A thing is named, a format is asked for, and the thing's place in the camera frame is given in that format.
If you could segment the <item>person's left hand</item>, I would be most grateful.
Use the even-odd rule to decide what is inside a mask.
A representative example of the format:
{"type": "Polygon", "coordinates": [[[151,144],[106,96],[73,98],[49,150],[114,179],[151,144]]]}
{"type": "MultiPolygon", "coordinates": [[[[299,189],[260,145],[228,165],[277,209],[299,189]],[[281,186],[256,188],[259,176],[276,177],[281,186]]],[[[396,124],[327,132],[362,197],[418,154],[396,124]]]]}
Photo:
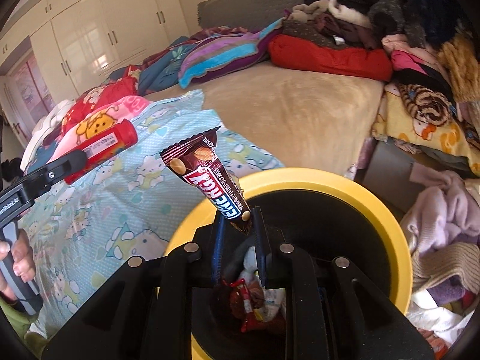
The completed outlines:
{"type": "MultiPolygon", "coordinates": [[[[14,261],[13,271],[15,275],[27,283],[34,279],[36,275],[36,266],[33,261],[32,247],[29,244],[29,237],[23,228],[18,229],[18,238],[13,246],[5,241],[0,242],[0,258],[3,260],[11,252],[14,261]]],[[[1,297],[8,305],[13,305],[17,297],[13,289],[7,283],[7,280],[0,274],[1,297]]]]}

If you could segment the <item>green sleeve forearm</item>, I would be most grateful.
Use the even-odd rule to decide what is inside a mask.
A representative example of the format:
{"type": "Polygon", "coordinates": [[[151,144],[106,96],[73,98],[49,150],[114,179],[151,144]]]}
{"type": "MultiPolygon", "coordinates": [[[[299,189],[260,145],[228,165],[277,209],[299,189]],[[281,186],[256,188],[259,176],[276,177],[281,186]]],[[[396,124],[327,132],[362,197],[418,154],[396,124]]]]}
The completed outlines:
{"type": "Polygon", "coordinates": [[[31,330],[31,326],[37,322],[38,314],[29,315],[26,312],[20,311],[18,308],[19,304],[18,301],[9,303],[1,298],[1,309],[10,325],[30,352],[33,353],[37,359],[40,359],[49,341],[38,332],[31,330]]]}

